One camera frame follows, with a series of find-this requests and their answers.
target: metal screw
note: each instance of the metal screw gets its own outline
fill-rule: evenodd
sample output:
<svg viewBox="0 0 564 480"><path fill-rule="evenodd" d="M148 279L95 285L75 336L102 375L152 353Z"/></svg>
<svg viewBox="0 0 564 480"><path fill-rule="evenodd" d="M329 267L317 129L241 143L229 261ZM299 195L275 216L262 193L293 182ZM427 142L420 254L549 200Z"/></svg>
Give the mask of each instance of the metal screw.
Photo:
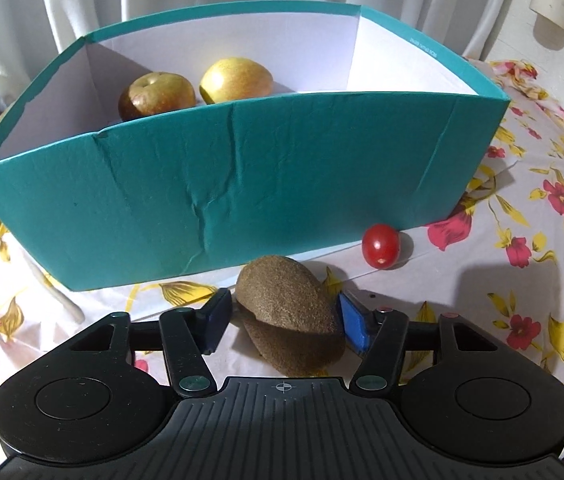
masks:
<svg viewBox="0 0 564 480"><path fill-rule="evenodd" d="M388 386L386 379L377 375L363 375L355 381L358 388L362 388L367 392L378 392Z"/></svg>
<svg viewBox="0 0 564 480"><path fill-rule="evenodd" d="M201 375L191 375L179 381L179 387L187 392L201 392L210 385L211 382Z"/></svg>

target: kiwi fruit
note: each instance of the kiwi fruit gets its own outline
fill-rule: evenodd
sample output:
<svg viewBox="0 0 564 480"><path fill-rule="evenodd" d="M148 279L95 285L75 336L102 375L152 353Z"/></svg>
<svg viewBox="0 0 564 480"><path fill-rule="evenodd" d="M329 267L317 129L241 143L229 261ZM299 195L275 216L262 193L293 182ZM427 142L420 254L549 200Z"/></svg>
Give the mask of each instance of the kiwi fruit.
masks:
<svg viewBox="0 0 564 480"><path fill-rule="evenodd" d="M239 273L235 297L249 337L280 373L310 377L344 354L334 301L295 260L263 256L252 261Z"/></svg>

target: crosshair marking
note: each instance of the crosshair marking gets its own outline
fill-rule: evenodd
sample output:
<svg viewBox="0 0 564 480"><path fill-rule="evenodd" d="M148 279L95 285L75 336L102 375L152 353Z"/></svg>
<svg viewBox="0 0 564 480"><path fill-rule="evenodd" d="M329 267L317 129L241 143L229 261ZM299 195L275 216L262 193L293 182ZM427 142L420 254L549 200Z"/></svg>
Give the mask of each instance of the crosshair marking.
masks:
<svg viewBox="0 0 564 480"><path fill-rule="evenodd" d="M291 388L296 388L296 386L291 386L289 383L279 383L273 386L276 390L279 390L283 394L288 392Z"/></svg>

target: apple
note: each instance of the apple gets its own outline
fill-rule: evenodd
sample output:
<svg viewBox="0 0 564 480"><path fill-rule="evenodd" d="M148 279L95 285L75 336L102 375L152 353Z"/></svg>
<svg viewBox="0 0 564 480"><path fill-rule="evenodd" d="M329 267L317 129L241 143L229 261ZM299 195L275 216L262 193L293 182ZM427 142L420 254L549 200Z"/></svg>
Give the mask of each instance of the apple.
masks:
<svg viewBox="0 0 564 480"><path fill-rule="evenodd" d="M136 79L120 95L117 110L123 121L192 108L195 90L179 74L151 72Z"/></svg>
<svg viewBox="0 0 564 480"><path fill-rule="evenodd" d="M266 97L273 91L273 76L245 57L227 57L213 63L200 81L206 104Z"/></svg>

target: crease in cardboard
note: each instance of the crease in cardboard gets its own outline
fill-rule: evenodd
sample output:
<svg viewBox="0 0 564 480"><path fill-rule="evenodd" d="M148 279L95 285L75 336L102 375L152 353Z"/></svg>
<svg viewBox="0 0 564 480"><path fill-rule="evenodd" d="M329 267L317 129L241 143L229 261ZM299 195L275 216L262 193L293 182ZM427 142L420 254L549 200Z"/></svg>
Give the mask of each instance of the crease in cardboard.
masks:
<svg viewBox="0 0 564 480"><path fill-rule="evenodd" d="M137 216L133 213L132 206L130 205L128 193L124 190L123 186L117 180L117 177L113 169L113 162L111 161L110 153L108 153L106 146L102 142L102 140L106 139L106 137L100 138L98 137L97 134L93 134L90 136L90 138L93 140L93 144L95 145L95 152L97 153L97 155L99 155L100 160L108 170L108 174L111 176L111 181L113 182L115 189L118 190L119 194L124 200L124 206L126 207L126 210L129 212L130 216L132 217L132 220L135 222L135 232L142 237L142 241L144 242L146 247L151 247L153 244L149 243L149 241L147 240L144 234L142 227L139 224L137 224ZM160 266L162 267L164 266L164 262L160 261L159 263Z"/></svg>
<svg viewBox="0 0 564 480"><path fill-rule="evenodd" d="M347 90L348 90L348 82L351 79L351 70L353 70L353 58L355 57L355 46L357 45L357 35L359 34L359 30L360 30L360 21L362 20L362 6L359 6L357 10L357 14L355 16L357 17L357 23L355 24L355 41L353 42L353 48L351 49L351 59L348 63L347 83L346 86L344 87Z"/></svg>
<svg viewBox="0 0 564 480"><path fill-rule="evenodd" d="M97 104L99 105L99 109L102 113L102 117L104 117L104 120L106 120L106 122L108 123L109 121L106 116L106 112L104 111L104 106L102 105L102 94L100 93L99 88L97 87L97 84L95 83L95 79L93 77L93 62L92 59L90 58L91 52L90 49L88 48L89 44L90 43L84 43L84 46L82 47L86 54L86 63L88 64L88 81L90 81L91 86L95 91L95 95L97 96Z"/></svg>
<svg viewBox="0 0 564 480"><path fill-rule="evenodd" d="M190 187L187 184L186 191L189 207L197 218L197 240L199 248L198 251L195 254L192 254L188 259L187 264L182 270L182 274L189 272L190 267L193 265L196 259L202 256L207 256L208 240L210 238L210 230L212 229L212 223L209 224L209 222L207 222L207 211L211 204L225 198L228 202L228 213L224 220L228 221L231 217L231 212L233 210L233 192L235 191L235 186L241 185L242 179L241 153L238 149L235 135L235 106L236 105L232 105L228 108L226 116L226 133L228 135L229 142L230 167L226 177L224 178L224 181L222 182L222 187L216 194L212 194L208 198L208 200L203 201L205 203L200 204L200 200L198 200L193 195Z"/></svg>
<svg viewBox="0 0 564 480"><path fill-rule="evenodd" d="M417 187L415 188L415 191L413 192L413 196L417 196L419 189L422 187L422 185L424 184L424 181L427 179L428 172L431 169L431 165L433 164L433 160L436 158L436 155L438 154L438 149L440 148L440 145L442 144L442 140L444 139L444 136L446 135L446 132L448 130L448 125L451 123L451 120L453 120L454 113L456 113L457 103L460 99L462 99L461 96L456 96L456 99L453 101L453 107L451 108L451 111L448 114L446 124L444 125L442 132L438 135L438 141L436 142L436 145L433 148L433 152L431 153L431 156L428 158L427 167L424 169L424 172L422 173L422 176L420 177L420 180L417 183Z"/></svg>

